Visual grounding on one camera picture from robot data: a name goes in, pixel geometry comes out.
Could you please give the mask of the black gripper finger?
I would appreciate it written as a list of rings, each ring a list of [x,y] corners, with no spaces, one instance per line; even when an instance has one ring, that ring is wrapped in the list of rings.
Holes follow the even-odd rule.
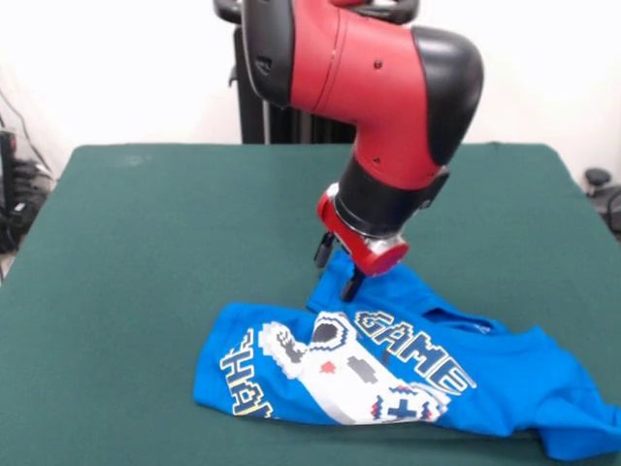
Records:
[[[317,247],[313,261],[317,268],[324,268],[330,258],[335,242],[335,235],[332,232],[326,232]]]
[[[351,302],[356,297],[363,282],[364,273],[360,269],[355,269],[352,276],[343,286],[341,300],[345,303]]]

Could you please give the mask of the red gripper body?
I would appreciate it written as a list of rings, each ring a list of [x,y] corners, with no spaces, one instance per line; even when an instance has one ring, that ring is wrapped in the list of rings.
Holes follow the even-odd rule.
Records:
[[[336,210],[339,185],[331,183],[317,204],[317,215],[329,234],[344,246],[353,263],[367,277],[383,275],[400,263],[409,252],[409,244],[400,233],[374,238],[348,226]]]

